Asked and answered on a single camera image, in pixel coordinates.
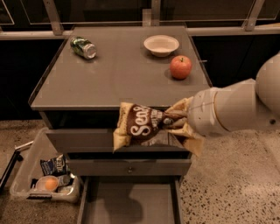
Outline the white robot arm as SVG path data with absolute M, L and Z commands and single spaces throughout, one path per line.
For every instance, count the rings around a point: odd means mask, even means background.
M 211 87 L 168 108 L 182 118 L 167 128 L 185 138 L 184 146 L 199 155 L 205 137 L 237 130 L 274 130 L 280 119 L 280 53 L 268 59 L 254 79 Z

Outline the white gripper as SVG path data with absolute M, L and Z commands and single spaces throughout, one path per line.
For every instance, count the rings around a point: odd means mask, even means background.
M 217 87 L 199 91 L 194 97 L 183 98 L 165 111 L 174 115 L 186 115 L 188 112 L 188 121 L 179 119 L 166 130 L 175 137 L 182 137 L 182 145 L 197 157 L 202 152 L 204 137 L 219 137 L 228 133 L 215 111 L 218 91 Z

